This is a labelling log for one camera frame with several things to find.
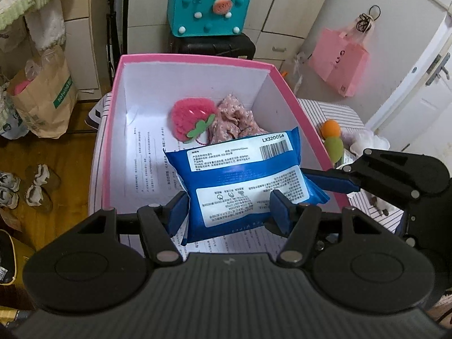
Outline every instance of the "blue wet wipes package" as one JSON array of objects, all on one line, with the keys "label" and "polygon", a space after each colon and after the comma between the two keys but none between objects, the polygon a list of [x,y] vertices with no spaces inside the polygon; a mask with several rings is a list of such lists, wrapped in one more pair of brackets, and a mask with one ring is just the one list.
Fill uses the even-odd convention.
[{"label": "blue wet wipes package", "polygon": [[261,226],[274,189],[294,203],[326,203],[301,173],[300,150],[295,128],[166,153],[190,197],[182,245]]}]

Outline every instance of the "drawer handle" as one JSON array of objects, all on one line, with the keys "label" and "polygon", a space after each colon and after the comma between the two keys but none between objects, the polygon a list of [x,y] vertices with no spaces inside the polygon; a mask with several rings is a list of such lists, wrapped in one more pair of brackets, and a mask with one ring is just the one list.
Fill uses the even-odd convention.
[{"label": "drawer handle", "polygon": [[273,52],[286,52],[287,48],[286,47],[284,47],[284,48],[277,48],[277,47],[273,46],[272,50],[273,50]]}]

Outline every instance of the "pink paper bag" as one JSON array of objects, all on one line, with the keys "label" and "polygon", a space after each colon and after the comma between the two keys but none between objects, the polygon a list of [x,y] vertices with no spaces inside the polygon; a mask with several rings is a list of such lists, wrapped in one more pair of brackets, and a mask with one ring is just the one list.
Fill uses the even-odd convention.
[{"label": "pink paper bag", "polygon": [[373,31],[374,22],[366,33],[356,30],[356,21],[339,31],[324,29],[308,61],[310,67],[344,97],[356,92],[369,61],[364,44]]}]

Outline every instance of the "pair of shoes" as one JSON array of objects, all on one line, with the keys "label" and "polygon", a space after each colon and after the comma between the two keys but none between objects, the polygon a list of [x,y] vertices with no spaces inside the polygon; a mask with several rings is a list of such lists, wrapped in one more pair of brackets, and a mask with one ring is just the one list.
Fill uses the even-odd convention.
[{"label": "pair of shoes", "polygon": [[8,172],[0,172],[0,207],[17,207],[20,178]]},{"label": "pair of shoes", "polygon": [[23,198],[30,207],[35,207],[39,212],[50,213],[53,203],[48,193],[56,190],[61,179],[46,164],[37,167],[28,166],[25,170],[27,180],[31,185],[26,188]]}]

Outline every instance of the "door frame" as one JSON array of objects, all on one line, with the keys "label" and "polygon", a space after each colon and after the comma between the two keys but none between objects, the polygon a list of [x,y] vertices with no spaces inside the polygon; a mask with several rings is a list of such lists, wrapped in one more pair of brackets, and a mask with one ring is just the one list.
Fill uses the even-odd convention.
[{"label": "door frame", "polygon": [[383,103],[377,112],[366,122],[366,128],[378,132],[378,129],[387,125],[389,121],[400,113],[402,108],[415,96],[419,88],[431,76],[427,69],[438,54],[444,50],[445,45],[452,36],[452,18],[446,13],[443,22],[439,26],[432,40],[422,55],[410,69],[400,85],[392,92],[390,97]]}]

